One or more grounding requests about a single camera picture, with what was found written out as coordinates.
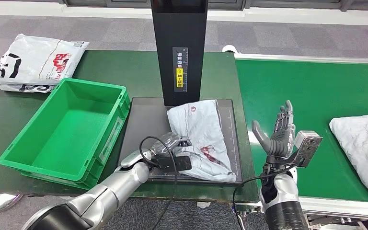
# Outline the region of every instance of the green plastic crate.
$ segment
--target green plastic crate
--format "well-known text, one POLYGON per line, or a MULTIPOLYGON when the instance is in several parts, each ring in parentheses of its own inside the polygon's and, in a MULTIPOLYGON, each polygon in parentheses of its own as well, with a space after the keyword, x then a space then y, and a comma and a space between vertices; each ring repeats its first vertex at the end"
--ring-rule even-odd
POLYGON ((126 88, 63 79, 0 157, 22 175, 90 189, 127 118, 126 88))

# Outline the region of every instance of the plastic package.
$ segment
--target plastic package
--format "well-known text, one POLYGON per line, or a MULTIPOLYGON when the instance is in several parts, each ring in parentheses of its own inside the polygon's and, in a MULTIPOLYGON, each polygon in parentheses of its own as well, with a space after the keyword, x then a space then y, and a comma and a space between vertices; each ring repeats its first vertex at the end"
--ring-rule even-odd
POLYGON ((49 92, 71 78, 88 42, 66 42, 19 34, 0 58, 0 89, 49 92))

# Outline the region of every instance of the floor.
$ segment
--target floor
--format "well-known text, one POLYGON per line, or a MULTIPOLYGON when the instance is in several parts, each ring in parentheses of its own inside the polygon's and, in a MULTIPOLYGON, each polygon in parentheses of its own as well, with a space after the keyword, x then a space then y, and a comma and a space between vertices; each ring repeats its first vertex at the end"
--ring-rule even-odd
MULTIPOLYGON (((17 34, 88 41, 89 49, 156 50, 151 20, 0 16, 0 56, 17 34)), ((205 51, 234 45, 239 52, 318 57, 368 58, 368 26, 290 23, 207 23, 205 51)), ((19 229, 37 210, 64 201, 26 197, 0 213, 0 229, 19 229)), ((130 199, 107 223, 106 230, 149 229, 165 201, 130 199)), ((238 229, 228 204, 200 209, 195 202, 172 202, 158 229, 238 229)), ((246 229, 267 229, 263 215, 249 215, 246 229)))

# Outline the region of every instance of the white plastic mailer bag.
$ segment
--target white plastic mailer bag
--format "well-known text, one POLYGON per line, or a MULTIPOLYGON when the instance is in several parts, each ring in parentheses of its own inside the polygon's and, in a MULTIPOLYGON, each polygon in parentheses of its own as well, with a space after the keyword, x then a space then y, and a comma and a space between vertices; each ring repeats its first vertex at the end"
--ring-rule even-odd
POLYGON ((88 44, 19 34, 0 58, 0 85, 57 85, 72 77, 88 44))
POLYGON ((173 150, 175 156, 191 159, 192 169, 180 173, 209 181, 236 180, 230 169, 216 100, 183 104, 171 108, 167 116, 172 132, 191 142, 191 146, 173 150))
POLYGON ((51 92, 55 85, 5 85, 1 84, 0 89, 3 91, 13 92, 51 92))
POLYGON ((334 118, 329 127, 368 188, 368 115, 334 118))

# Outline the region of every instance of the printed logo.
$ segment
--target printed logo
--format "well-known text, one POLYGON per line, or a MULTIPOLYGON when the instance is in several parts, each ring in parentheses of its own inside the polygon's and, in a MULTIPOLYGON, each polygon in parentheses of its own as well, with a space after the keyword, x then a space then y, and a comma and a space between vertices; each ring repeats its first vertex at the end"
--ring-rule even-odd
POLYGON ((56 76, 54 79, 60 79, 61 73, 66 68, 67 62, 69 61, 71 54, 56 54, 56 57, 53 60, 54 67, 56 68, 56 76))

